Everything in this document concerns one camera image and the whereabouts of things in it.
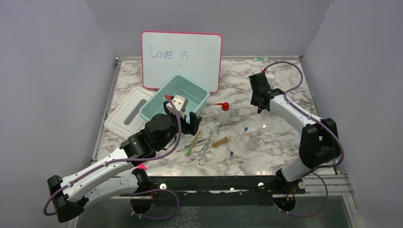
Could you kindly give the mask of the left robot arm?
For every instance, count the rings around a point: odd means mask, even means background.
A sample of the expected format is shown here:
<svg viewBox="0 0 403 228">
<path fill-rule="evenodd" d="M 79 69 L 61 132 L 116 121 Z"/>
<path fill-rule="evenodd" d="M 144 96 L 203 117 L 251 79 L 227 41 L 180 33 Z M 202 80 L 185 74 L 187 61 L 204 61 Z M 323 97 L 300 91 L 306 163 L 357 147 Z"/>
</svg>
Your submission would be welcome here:
<svg viewBox="0 0 403 228">
<path fill-rule="evenodd" d="M 201 116 L 190 112 L 190 120 L 186 121 L 186 115 L 182 113 L 184 105 L 170 99 L 163 107 L 163 114 L 154 115 L 145 123 L 144 129 L 131 135 L 104 159 L 70 176 L 50 177 L 47 180 L 50 198 L 43 208 L 44 215 L 51 216 L 47 208 L 53 204 L 53 215 L 63 223 L 102 200 L 122 194 L 150 193 L 151 181 L 138 165 L 174 152 L 175 146 L 166 154 L 156 156 L 156 152 L 163 150 L 173 138 L 178 145 L 182 134 L 195 135 L 202 120 Z"/>
</svg>

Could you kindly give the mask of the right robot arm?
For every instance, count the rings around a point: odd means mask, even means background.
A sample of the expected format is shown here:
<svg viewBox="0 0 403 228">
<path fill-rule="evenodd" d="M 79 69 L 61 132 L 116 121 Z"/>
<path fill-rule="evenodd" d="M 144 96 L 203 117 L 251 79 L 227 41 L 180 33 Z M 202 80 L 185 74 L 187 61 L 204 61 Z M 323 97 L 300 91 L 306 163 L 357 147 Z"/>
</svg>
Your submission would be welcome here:
<svg viewBox="0 0 403 228">
<path fill-rule="evenodd" d="M 282 117 L 300 134 L 298 157 L 275 174 L 273 187 L 280 193 L 293 188 L 302 177 L 320 165 L 342 155 L 337 126 L 333 119 L 321 119 L 292 102 L 278 88 L 272 88 L 265 73 L 249 76 L 251 104 L 258 113 L 267 110 Z"/>
</svg>

